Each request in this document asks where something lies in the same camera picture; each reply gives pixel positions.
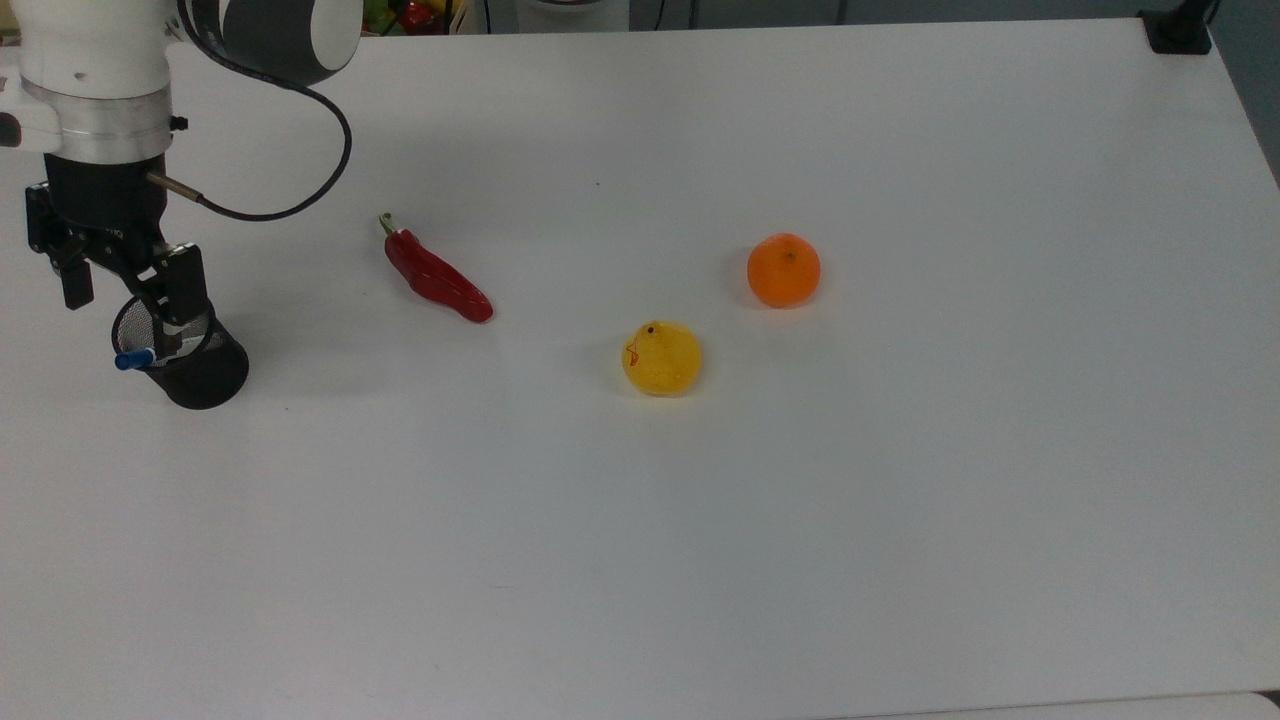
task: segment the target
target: table surface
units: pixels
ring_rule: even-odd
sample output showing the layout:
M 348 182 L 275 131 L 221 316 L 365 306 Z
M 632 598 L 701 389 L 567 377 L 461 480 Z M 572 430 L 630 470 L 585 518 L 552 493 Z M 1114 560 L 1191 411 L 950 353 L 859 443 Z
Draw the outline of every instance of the table surface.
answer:
M 0 59 L 13 61 L 12 51 Z M 271 210 L 302 99 L 170 54 Z M 366 41 L 310 211 L 173 200 L 252 372 L 177 409 L 0 167 L 0 715 L 792 720 L 1280 687 L 1280 192 L 1137 20 Z M 393 211 L 494 300 L 381 255 Z M 748 250 L 824 261 L 768 310 Z M 620 368 L 692 327 L 695 389 Z

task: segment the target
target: pen holder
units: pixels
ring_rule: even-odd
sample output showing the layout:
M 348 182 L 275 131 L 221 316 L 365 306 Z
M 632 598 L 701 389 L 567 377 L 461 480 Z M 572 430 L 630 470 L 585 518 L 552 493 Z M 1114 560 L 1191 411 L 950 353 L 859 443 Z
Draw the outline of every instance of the pen holder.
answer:
M 189 410 L 207 410 L 227 402 L 248 377 L 248 354 L 218 322 L 214 307 L 187 323 L 178 333 L 178 355 L 137 368 L 147 374 L 175 404 Z M 120 310 L 111 327 L 116 354 L 156 347 L 151 313 L 138 299 Z

